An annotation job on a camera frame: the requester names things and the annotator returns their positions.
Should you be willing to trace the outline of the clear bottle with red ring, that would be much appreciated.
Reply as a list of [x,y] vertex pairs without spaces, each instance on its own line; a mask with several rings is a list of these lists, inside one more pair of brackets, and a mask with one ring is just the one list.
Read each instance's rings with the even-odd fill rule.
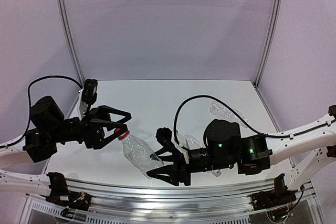
[[125,158],[147,179],[152,179],[147,175],[148,171],[164,166],[155,151],[142,139],[128,134],[126,137],[121,137],[119,141],[122,143]]

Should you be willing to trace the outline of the red bottle cap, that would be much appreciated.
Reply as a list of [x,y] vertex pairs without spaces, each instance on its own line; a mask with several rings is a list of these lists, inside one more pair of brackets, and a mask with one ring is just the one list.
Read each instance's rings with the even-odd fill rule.
[[[114,133],[121,133],[121,129],[115,129],[114,130]],[[130,131],[125,131],[125,132],[123,132],[122,134],[120,134],[119,136],[118,136],[118,140],[123,140],[123,139],[125,139],[126,137],[128,137],[128,135],[130,134]]]

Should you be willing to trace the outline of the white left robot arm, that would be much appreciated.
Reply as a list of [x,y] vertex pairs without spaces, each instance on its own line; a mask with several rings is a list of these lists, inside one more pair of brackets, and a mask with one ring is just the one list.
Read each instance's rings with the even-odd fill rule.
[[30,120],[33,129],[1,145],[1,190],[68,197],[70,192],[61,173],[34,175],[8,172],[6,168],[45,161],[57,153],[59,143],[78,142],[87,149],[100,150],[128,130],[131,114],[101,105],[66,119],[54,99],[46,96],[30,109]]

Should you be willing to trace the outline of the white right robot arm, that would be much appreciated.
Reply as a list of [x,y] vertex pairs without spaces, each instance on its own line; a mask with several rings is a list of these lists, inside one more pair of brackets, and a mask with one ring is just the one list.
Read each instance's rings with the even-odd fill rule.
[[149,177],[178,186],[191,184],[191,174],[237,167],[239,174],[255,175],[295,155],[310,154],[279,176],[286,190],[296,191],[324,167],[335,162],[335,106],[317,121],[277,133],[241,137],[238,123],[214,119],[204,132],[205,148],[187,150],[172,142],[172,131],[159,128],[157,151],[170,162],[148,171]]

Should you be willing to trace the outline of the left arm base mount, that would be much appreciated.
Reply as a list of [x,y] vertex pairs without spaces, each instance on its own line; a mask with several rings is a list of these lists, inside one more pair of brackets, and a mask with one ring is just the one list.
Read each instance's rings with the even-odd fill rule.
[[92,196],[89,193],[71,191],[68,189],[65,177],[61,173],[48,173],[50,180],[50,194],[45,197],[47,202],[63,207],[60,215],[64,218],[73,219],[76,210],[88,211]]

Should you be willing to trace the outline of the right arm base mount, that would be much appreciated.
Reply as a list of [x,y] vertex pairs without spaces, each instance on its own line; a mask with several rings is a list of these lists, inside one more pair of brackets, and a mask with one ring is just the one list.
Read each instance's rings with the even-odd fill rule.
[[285,174],[274,179],[274,188],[260,191],[251,195],[254,211],[266,210],[266,216],[272,223],[285,223],[293,209],[301,201],[304,194],[304,185],[300,186],[301,195],[297,199],[298,190],[289,190],[285,184]]

